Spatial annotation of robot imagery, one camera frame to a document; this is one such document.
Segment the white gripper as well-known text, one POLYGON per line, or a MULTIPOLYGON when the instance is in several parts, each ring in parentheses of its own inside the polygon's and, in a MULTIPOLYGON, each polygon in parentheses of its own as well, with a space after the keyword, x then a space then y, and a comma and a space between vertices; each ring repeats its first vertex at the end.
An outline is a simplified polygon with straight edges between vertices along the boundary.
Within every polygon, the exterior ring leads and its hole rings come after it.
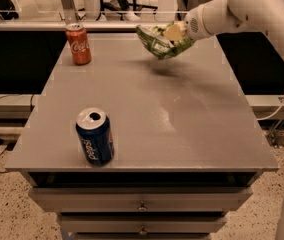
POLYGON ((169 41, 179 41, 187 35, 192 40, 202 40, 214 35, 210 32, 205 23, 205 10, 209 9, 208 4, 201 4, 191 9, 182 21, 169 24, 163 32, 163 36, 169 41))

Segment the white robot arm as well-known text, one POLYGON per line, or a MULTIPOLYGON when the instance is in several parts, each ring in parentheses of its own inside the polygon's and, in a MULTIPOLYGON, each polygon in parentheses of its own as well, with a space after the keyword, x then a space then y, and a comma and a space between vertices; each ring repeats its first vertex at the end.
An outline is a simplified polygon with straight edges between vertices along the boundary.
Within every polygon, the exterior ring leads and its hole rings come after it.
POLYGON ((170 41, 194 41, 222 33, 262 33, 284 61, 284 0, 212 0, 168 27, 170 41))

